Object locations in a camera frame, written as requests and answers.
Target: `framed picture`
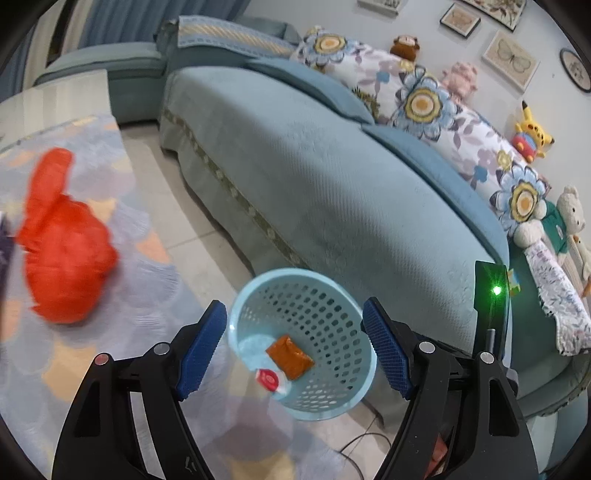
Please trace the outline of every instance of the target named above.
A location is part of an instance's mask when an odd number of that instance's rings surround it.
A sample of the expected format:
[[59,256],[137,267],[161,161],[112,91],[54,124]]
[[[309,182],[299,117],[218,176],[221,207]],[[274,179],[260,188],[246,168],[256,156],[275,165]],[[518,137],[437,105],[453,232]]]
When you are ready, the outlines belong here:
[[499,30],[482,56],[519,90],[525,92],[540,64],[531,53]]
[[359,6],[373,10],[382,15],[395,17],[398,15],[400,0],[357,0]]
[[563,48],[560,50],[560,61],[573,83],[582,91],[591,93],[591,77],[579,56],[572,50]]
[[501,22],[513,32],[527,0],[463,0]]
[[468,38],[480,23],[480,17],[458,4],[453,4],[442,16],[440,23],[459,33],[462,37]]

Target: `patterned rug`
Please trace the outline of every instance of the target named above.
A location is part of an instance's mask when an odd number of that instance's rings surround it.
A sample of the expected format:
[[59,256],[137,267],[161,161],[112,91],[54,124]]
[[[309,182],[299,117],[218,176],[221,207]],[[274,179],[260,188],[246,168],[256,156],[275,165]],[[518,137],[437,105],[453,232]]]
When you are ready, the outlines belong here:
[[[22,249],[16,246],[12,256],[0,319],[0,413],[48,478],[70,403],[95,355],[142,355],[204,311],[151,227],[110,115],[68,122],[0,151],[0,210],[11,232],[22,222],[28,178],[52,147],[74,152],[67,192],[108,226],[120,261],[86,320],[52,325],[30,308]],[[140,395],[132,395],[132,405],[148,471],[162,477]],[[343,466],[342,458],[262,392],[225,337],[201,388],[181,405],[216,480],[330,480]]]

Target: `brown plush toy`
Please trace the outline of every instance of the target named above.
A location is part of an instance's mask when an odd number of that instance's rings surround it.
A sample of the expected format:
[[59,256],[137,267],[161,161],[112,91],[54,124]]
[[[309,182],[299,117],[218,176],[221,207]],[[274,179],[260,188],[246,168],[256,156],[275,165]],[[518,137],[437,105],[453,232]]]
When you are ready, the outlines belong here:
[[397,55],[404,59],[414,61],[417,58],[417,52],[421,49],[418,45],[417,37],[409,35],[400,35],[394,39],[394,45],[390,49],[392,55]]

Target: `teddy bear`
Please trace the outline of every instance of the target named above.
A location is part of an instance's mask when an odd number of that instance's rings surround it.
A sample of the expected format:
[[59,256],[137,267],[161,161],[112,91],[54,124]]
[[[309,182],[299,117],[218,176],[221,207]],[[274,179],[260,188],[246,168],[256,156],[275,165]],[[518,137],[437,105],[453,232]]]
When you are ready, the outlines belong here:
[[573,235],[574,244],[577,246],[581,260],[583,261],[583,280],[586,280],[586,285],[581,293],[581,298],[585,298],[591,293],[591,252],[581,240],[578,235]]
[[394,39],[394,45],[392,45],[390,53],[410,61],[415,61],[417,58],[417,52],[420,49],[421,47],[418,44],[417,37],[400,35]]
[[517,227],[513,242],[525,249],[544,239],[551,244],[557,255],[558,264],[562,266],[568,252],[567,236],[579,233],[585,227],[583,205],[578,190],[576,187],[566,186],[556,205],[549,201],[541,201],[536,206],[533,217]]
[[471,63],[458,61],[451,71],[443,71],[441,85],[452,94],[452,99],[456,102],[465,103],[467,97],[478,90],[476,87],[476,76],[478,70]]

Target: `tile floor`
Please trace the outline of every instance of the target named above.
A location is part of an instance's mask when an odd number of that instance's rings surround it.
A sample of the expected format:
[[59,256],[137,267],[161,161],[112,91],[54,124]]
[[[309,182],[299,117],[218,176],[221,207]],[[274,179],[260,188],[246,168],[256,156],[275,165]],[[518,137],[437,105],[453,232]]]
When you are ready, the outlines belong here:
[[[237,291],[252,278],[241,254],[187,191],[176,155],[160,149],[157,125],[131,125],[121,134],[145,207],[181,276],[203,304],[217,298],[231,306]],[[335,419],[310,423],[310,428],[337,450],[362,433],[383,433],[363,404]],[[372,435],[353,442],[345,453],[359,465],[365,480],[371,480],[387,451],[387,442]],[[340,479],[357,480],[359,475],[346,462]]]

